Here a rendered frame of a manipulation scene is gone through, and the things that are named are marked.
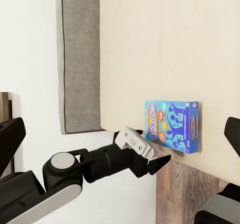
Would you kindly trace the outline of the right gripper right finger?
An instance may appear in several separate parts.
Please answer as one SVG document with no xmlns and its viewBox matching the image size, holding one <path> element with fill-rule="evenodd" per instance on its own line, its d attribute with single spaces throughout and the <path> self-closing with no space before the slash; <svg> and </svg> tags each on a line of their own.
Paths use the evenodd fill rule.
<svg viewBox="0 0 240 224">
<path fill-rule="evenodd" d="M 240 119 L 228 117 L 224 135 L 240 157 Z"/>
</svg>

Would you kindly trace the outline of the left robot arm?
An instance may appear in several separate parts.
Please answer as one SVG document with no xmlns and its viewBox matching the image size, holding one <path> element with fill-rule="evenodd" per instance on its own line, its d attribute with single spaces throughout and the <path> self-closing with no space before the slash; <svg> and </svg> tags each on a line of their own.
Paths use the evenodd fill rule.
<svg viewBox="0 0 240 224">
<path fill-rule="evenodd" d="M 42 168 L 45 189 L 32 170 L 0 179 L 0 224 L 34 224 L 75 200 L 83 190 L 83 177 L 93 183 L 126 169 L 137 178 L 153 176 L 172 156 L 157 159 L 158 150 L 142 134 L 124 125 L 110 145 L 53 155 Z"/>
</svg>

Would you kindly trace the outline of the board game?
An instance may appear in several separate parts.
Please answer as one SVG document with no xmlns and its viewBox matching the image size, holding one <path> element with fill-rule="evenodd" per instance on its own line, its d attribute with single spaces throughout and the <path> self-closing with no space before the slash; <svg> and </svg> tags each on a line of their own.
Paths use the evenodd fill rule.
<svg viewBox="0 0 240 224">
<path fill-rule="evenodd" d="M 145 100 L 145 139 L 187 154 L 199 152 L 198 101 Z"/>
</svg>

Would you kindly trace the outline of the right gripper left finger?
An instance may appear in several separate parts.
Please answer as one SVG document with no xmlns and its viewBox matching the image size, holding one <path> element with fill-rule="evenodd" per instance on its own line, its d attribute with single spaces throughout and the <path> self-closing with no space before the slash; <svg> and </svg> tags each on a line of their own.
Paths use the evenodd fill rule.
<svg viewBox="0 0 240 224">
<path fill-rule="evenodd" d="M 0 122 L 0 177 L 26 137 L 22 117 Z"/>
</svg>

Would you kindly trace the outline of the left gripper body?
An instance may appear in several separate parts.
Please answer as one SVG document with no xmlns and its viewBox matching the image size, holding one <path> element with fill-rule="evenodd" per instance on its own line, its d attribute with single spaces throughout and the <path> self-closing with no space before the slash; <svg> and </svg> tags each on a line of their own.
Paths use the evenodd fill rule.
<svg viewBox="0 0 240 224">
<path fill-rule="evenodd" d="M 131 169 L 137 178 L 143 177 L 149 160 L 137 154 L 133 149 L 120 149 L 115 143 L 118 133 L 114 134 L 112 144 L 100 148 L 105 152 L 109 161 L 109 176 Z"/>
</svg>

